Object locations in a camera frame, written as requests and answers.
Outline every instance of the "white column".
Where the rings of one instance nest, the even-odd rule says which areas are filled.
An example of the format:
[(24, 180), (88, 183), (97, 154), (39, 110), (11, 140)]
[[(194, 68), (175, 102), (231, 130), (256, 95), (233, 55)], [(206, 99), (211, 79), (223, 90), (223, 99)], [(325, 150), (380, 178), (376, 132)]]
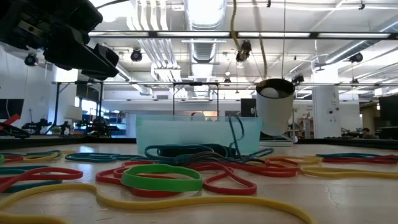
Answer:
[[(54, 72), (54, 81), (55, 82), (75, 82), (77, 81), (78, 70), (72, 69), (70, 71), (66, 71), (64, 69), (58, 68), (56, 66), (53, 67)], [(49, 122), (54, 121), (55, 116), (55, 100), (57, 95), (57, 85), (52, 85), (51, 89), (51, 98), (50, 98), (50, 108), (49, 108)], [(76, 97), (76, 85), (67, 86), (59, 96), (58, 101), (58, 116), (56, 124), (63, 124), (65, 120), (65, 114), (70, 105), (75, 105), (75, 97)]]
[[(313, 74), (315, 83), (337, 83), (338, 69), (325, 67)], [(315, 138), (341, 137), (340, 104), (337, 86), (315, 86), (312, 90)]]

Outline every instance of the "person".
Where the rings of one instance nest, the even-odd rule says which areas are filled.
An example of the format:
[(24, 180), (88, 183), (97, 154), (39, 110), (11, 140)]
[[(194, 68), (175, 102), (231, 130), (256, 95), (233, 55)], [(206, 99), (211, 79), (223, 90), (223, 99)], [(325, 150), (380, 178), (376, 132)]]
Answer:
[(363, 133), (362, 137), (363, 139), (379, 139), (374, 134), (371, 134), (371, 130), (369, 128), (363, 128), (362, 133)]

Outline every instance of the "yellow rubber band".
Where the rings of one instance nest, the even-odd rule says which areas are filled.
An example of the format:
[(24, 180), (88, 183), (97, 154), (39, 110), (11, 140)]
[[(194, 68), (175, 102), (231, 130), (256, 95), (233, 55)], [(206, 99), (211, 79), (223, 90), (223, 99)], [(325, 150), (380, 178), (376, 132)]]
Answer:
[(54, 159), (58, 157), (58, 153), (55, 152), (51, 155), (31, 155), (31, 156), (25, 156), (24, 157), (24, 162), (41, 162), (41, 161), (47, 161), (50, 159)]
[(340, 169), (329, 167), (301, 167), (301, 173), (315, 177), (341, 178), (341, 177), (376, 177), (398, 179), (398, 172), (378, 172), (371, 170)]
[(259, 167), (265, 167), (266, 166), (265, 164), (263, 164), (261, 162), (256, 162), (256, 161), (249, 161), (249, 162), (247, 162), (247, 164), (254, 165), (254, 166), (259, 166)]
[(63, 155), (67, 155), (67, 154), (76, 153), (76, 151), (73, 151), (73, 150), (64, 150), (64, 151), (61, 151), (61, 153), (62, 153)]
[[(245, 203), (250, 205), (259, 205), (283, 212), (295, 215), (308, 224), (317, 224), (317, 222), (305, 211), (286, 203), (268, 200), (259, 197), (247, 197), (247, 196), (215, 196), (215, 197), (188, 197), (173, 200), (162, 200), (157, 202), (131, 202), (131, 201), (118, 201), (111, 199), (103, 195), (99, 189), (91, 184), (56, 184), (42, 187), (35, 187), (28, 190), (23, 190), (18, 193), (14, 193), (2, 200), (0, 200), (0, 209), (4, 209), (7, 206), (12, 205), (19, 199), (24, 197), (39, 194), (42, 192), (49, 192), (53, 190), (89, 190), (95, 194), (98, 202), (101, 202), (109, 207), (130, 209), (130, 210), (155, 210), (161, 208), (173, 208), (184, 205), (199, 205), (208, 203)], [(0, 220), (2, 223), (8, 224), (72, 224), (71, 221), (59, 218), (51, 217), (48, 215), (14, 215), (10, 213), (0, 212)]]
[(322, 161), (322, 158), (318, 158), (315, 156), (272, 156), (272, 157), (263, 157), (262, 160), (267, 159), (289, 159), (294, 160), (294, 162), (300, 165), (317, 165)]

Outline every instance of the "table surface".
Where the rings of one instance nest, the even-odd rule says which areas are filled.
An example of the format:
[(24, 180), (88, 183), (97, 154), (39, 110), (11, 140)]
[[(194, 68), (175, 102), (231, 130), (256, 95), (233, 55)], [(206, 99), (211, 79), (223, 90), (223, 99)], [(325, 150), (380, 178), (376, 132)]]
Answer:
[[(52, 146), (29, 149), (16, 149), (0, 152), (38, 152), (49, 150), (75, 150), (77, 152), (111, 152), (136, 154), (132, 144), (84, 144)], [(395, 154), (395, 151), (365, 149), (360, 147), (342, 147), (329, 145), (295, 145), (294, 147), (275, 148), (272, 156), (310, 156), (316, 153), (363, 152), (376, 154)], [(4, 166), (28, 166), (31, 163), (12, 163)], [(119, 200), (158, 200), (135, 197), (128, 189), (111, 184), (96, 184), (95, 174), (99, 171), (119, 167), (121, 162), (91, 164), (60, 159), (51, 163), (35, 163), (82, 170), (83, 178), (64, 182), (83, 182), (97, 185), (101, 191)], [(323, 164), (324, 167), (344, 167), (348, 169), (384, 170), (398, 172), (395, 165), (369, 164)], [(217, 171), (204, 172), (204, 177)], [(272, 178), (244, 171), (236, 173), (257, 184), (257, 197), (286, 202), (306, 210), (318, 220), (319, 224), (348, 223), (396, 223), (398, 219), (398, 181), (391, 179), (347, 178), (324, 179), (300, 175), (292, 178)], [(222, 179), (215, 185), (241, 187), (233, 180)], [(216, 195), (203, 190), (187, 192), (175, 196), (189, 197)], [(74, 223), (162, 223), (162, 224), (202, 224), (202, 223), (238, 223), (249, 221), (256, 223), (304, 223), (299, 218), (271, 208), (242, 204), (192, 205), (154, 211), (129, 211), (109, 208), (98, 204), (92, 193), (83, 190), (63, 190), (33, 195), (4, 209), (11, 213), (46, 214), (65, 217)]]

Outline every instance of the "white cup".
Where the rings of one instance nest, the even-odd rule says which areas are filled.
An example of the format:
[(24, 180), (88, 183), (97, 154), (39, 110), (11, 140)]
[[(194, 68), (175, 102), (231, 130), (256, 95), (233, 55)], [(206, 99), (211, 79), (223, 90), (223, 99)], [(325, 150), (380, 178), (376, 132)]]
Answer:
[(256, 111), (262, 119), (262, 132), (280, 136), (287, 130), (292, 115), (294, 85), (283, 79), (271, 78), (257, 84)]

